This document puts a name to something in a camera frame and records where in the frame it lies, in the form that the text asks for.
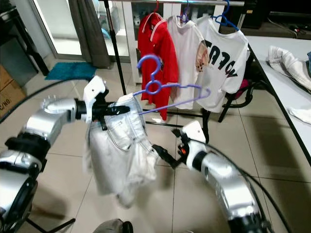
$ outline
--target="blue doormat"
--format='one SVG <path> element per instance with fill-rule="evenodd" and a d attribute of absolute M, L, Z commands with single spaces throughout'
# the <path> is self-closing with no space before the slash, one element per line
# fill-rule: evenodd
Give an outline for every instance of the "blue doormat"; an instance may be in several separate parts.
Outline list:
<path fill-rule="evenodd" d="M 59 62 L 49 72 L 46 80 L 88 79 L 94 76 L 96 68 L 86 62 Z"/>

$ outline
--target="white table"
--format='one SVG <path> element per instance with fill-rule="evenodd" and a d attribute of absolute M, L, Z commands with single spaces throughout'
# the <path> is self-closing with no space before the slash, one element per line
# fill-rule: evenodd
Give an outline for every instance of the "white table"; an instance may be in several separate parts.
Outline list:
<path fill-rule="evenodd" d="M 311 40 L 280 37 L 247 36 L 255 60 L 262 68 L 266 81 L 275 91 L 275 98 L 311 165 L 311 125 L 300 121 L 287 112 L 288 107 L 311 108 L 311 95 L 294 84 L 288 77 L 273 70 L 267 63 L 271 45 L 291 51 L 295 57 L 307 61 Z"/>

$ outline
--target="white t-shirt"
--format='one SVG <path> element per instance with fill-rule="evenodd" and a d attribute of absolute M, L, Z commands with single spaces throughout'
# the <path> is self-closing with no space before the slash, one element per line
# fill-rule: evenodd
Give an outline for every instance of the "white t-shirt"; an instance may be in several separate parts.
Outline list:
<path fill-rule="evenodd" d="M 171 16 L 168 18 L 167 24 L 176 51 L 179 69 L 178 82 L 181 85 L 195 84 L 199 74 L 196 68 L 197 52 L 204 38 L 196 24 L 191 20 L 182 24 L 177 16 Z M 175 103 L 193 99 L 194 88 L 172 88 L 171 98 Z M 192 109 L 193 102 L 184 103 L 176 107 L 179 109 Z"/>
<path fill-rule="evenodd" d="M 222 110 L 225 94 L 233 94 L 241 86 L 247 60 L 248 40 L 241 31 L 231 34 L 217 32 L 209 17 L 199 18 L 197 26 L 205 38 L 209 65 L 203 68 L 196 84 L 210 88 L 209 97 L 197 100 L 208 111 Z"/>

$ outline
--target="gray curtain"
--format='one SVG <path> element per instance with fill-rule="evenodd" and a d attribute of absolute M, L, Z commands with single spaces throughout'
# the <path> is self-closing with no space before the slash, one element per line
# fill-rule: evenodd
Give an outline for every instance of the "gray curtain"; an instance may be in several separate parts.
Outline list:
<path fill-rule="evenodd" d="M 109 67 L 106 43 L 92 0 L 69 0 L 69 7 L 83 58 L 94 67 Z"/>

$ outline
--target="clothes rack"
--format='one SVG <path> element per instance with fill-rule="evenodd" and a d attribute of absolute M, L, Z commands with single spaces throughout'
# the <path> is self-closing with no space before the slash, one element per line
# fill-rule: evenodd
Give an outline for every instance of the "clothes rack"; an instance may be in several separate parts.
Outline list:
<path fill-rule="evenodd" d="M 119 53 L 118 53 L 116 33 L 114 31 L 113 24 L 112 24 L 108 0 L 100 0 L 100 1 L 103 1 L 105 4 L 106 13 L 107 13 L 107 21 L 108 21 L 109 30 L 110 30 L 110 37 L 112 40 L 113 49 L 115 52 L 115 57 L 116 57 L 117 65 L 118 65 L 118 71 L 119 71 L 121 86 L 122 86 L 123 94 L 126 95 L 125 83 L 124 83 L 124 79 L 123 79 L 123 72 L 122 72 L 120 57 L 119 57 Z M 156 0 L 112 0 L 112 1 L 130 1 L 130 2 L 135 2 L 135 3 L 136 2 L 156 3 Z M 186 0 L 158 0 L 158 2 L 159 3 L 187 3 Z M 223 6 L 227 6 L 227 2 L 222 1 L 222 0 L 189 0 L 189 3 L 190 4 L 200 4 L 200 5 L 223 5 Z M 245 14 L 252 12 L 252 9 L 254 8 L 254 3 L 252 1 L 245 1 L 245 2 L 244 1 L 231 1 L 230 5 L 231 6 L 243 7 L 243 11 L 242 11 L 242 14 L 240 16 L 239 23 L 238 23 L 238 28 L 241 28 L 243 21 L 244 21 L 244 18 L 245 18 Z M 207 121 L 208 121 L 208 118 L 210 115 L 209 111 L 202 108 L 202 114 L 201 115 L 190 114 L 190 113 L 179 113 L 178 111 L 177 112 L 167 112 L 167 113 L 173 114 L 173 115 L 179 115 L 179 116 L 202 117 L 202 119 L 203 119 L 203 132 L 204 132 L 204 135 L 205 135 L 206 140 L 208 142 Z M 146 123 L 169 126 L 169 127 L 178 127 L 178 128 L 183 127 L 182 125 L 173 125 L 173 124 L 157 123 L 157 122 L 150 122 L 150 121 L 146 121 Z"/>

